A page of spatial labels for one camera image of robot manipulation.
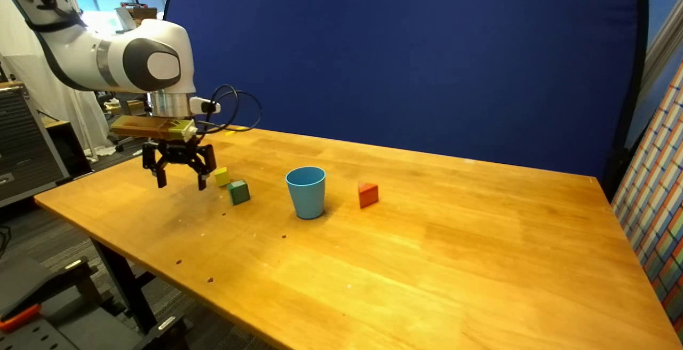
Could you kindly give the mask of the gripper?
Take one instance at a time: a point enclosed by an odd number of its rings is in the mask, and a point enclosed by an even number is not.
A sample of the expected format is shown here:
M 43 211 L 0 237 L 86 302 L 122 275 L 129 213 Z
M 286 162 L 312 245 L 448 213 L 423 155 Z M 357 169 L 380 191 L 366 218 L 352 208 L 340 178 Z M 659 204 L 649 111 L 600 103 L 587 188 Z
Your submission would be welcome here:
M 198 190 L 207 187 L 207 178 L 217 168 L 214 146 L 200 146 L 198 139 L 183 141 L 163 140 L 148 141 L 142 146 L 142 165 L 156 178 L 157 187 L 168 184 L 165 166 L 168 164 L 188 164 L 197 173 Z

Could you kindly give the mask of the green block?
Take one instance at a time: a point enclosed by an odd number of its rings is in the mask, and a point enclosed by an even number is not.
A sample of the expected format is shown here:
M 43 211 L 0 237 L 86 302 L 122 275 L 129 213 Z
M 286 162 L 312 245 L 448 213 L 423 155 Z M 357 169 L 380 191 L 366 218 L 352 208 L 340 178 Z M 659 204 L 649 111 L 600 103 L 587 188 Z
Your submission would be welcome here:
M 238 205 L 251 199 L 248 183 L 245 180 L 237 180 L 227 185 L 230 202 Z

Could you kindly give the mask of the light blue cup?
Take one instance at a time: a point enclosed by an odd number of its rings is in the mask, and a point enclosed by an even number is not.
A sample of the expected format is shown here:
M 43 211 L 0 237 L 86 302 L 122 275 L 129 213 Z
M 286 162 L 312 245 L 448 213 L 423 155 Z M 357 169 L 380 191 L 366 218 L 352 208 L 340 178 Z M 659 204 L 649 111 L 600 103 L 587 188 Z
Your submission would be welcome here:
M 322 216 L 326 194 L 326 172 L 315 166 L 291 170 L 285 176 L 295 213 L 300 219 Z

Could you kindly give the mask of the red block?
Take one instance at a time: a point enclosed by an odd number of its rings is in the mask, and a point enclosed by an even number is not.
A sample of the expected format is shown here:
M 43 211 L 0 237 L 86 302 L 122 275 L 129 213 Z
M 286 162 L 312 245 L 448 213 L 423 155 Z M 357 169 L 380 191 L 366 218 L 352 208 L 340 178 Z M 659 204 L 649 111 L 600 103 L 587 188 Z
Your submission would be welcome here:
M 379 187 L 376 183 L 360 182 L 357 185 L 357 192 L 361 209 L 379 201 Z

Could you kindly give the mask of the black box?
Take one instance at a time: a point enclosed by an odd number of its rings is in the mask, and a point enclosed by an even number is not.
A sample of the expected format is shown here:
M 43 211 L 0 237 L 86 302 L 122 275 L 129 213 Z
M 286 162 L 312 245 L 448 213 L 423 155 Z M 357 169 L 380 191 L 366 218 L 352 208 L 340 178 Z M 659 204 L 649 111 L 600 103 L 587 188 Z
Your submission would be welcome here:
M 70 178 L 78 178 L 93 172 L 90 161 L 82 149 L 76 133 L 68 121 L 44 119 L 50 138 L 56 147 Z

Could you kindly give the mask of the black slatted equipment case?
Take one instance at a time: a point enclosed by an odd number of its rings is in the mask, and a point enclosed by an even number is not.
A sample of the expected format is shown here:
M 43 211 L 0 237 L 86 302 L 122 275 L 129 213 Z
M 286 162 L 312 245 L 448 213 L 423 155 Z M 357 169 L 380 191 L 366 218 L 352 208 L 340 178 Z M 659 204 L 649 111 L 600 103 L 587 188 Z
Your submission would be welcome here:
M 0 208 L 68 178 L 53 140 L 23 83 L 0 83 Z

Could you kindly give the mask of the white curtain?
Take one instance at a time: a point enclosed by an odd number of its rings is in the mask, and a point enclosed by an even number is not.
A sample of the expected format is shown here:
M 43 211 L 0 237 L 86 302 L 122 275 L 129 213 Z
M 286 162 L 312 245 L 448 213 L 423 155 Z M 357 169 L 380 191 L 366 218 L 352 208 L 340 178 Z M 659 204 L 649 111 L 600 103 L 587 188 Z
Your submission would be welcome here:
M 0 0 L 0 63 L 7 74 L 24 82 L 39 111 L 72 124 L 84 150 L 112 146 L 94 92 L 71 89 L 56 78 L 12 0 Z

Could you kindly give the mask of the black workbench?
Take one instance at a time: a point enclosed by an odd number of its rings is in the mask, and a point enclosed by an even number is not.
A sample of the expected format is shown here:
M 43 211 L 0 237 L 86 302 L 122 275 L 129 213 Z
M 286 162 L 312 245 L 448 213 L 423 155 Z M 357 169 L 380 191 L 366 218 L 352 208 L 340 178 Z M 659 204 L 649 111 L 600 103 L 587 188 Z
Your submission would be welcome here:
M 0 350 L 189 350 L 182 316 L 135 331 L 118 319 L 122 306 L 94 285 L 86 257 L 51 271 L 36 260 L 0 264 L 0 316 L 41 304 L 41 315 L 10 333 Z

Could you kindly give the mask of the blue backdrop screen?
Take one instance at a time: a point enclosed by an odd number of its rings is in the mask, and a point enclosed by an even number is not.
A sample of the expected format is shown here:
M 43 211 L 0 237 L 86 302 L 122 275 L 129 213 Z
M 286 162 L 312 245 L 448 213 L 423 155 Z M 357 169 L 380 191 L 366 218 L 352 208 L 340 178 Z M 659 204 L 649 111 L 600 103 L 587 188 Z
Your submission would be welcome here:
M 605 179 L 646 0 L 168 0 L 262 129 Z

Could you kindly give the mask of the multicoloured patterned panel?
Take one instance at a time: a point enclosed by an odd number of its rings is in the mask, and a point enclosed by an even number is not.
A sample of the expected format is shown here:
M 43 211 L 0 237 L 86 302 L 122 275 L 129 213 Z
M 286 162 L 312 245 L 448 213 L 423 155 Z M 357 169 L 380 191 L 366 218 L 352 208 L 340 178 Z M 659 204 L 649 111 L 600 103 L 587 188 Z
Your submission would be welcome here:
M 683 343 L 683 60 L 611 204 Z

